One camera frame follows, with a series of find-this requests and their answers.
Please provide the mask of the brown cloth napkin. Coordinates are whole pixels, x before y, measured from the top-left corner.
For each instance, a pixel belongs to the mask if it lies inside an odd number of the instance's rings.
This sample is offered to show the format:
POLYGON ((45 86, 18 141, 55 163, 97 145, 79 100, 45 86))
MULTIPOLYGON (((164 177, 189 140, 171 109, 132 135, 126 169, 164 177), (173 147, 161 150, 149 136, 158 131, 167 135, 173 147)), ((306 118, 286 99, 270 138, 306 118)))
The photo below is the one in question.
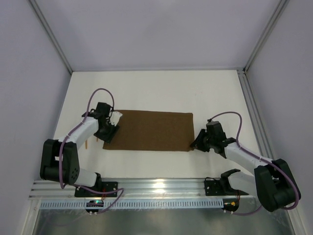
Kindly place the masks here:
POLYGON ((189 152, 194 141, 192 113, 119 110, 119 130, 105 150, 189 152))

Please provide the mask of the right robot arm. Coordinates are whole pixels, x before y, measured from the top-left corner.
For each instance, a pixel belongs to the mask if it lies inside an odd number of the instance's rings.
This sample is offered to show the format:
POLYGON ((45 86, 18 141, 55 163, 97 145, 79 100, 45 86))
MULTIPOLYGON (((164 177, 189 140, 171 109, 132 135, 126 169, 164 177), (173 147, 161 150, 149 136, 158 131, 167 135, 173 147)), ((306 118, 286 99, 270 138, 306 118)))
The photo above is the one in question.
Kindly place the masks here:
POLYGON ((228 138, 218 121, 208 122, 190 147, 202 152, 214 150, 248 171, 245 174, 233 169, 222 173, 220 182, 226 193, 236 190, 248 193, 269 212, 297 206, 301 193, 287 162, 250 153, 235 138, 228 138))

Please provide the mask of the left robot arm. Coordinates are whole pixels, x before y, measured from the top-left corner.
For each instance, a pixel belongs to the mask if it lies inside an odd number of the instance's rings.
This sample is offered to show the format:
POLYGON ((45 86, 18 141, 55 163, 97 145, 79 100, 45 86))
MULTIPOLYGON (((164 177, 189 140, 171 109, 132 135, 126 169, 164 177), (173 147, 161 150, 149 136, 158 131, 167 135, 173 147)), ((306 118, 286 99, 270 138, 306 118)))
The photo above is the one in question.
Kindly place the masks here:
POLYGON ((122 113, 107 103, 99 102, 95 109, 82 114, 82 120, 67 135, 43 144, 40 177, 43 180, 102 191, 101 175, 84 170, 79 165, 78 150, 91 137, 111 143, 119 129, 122 113))

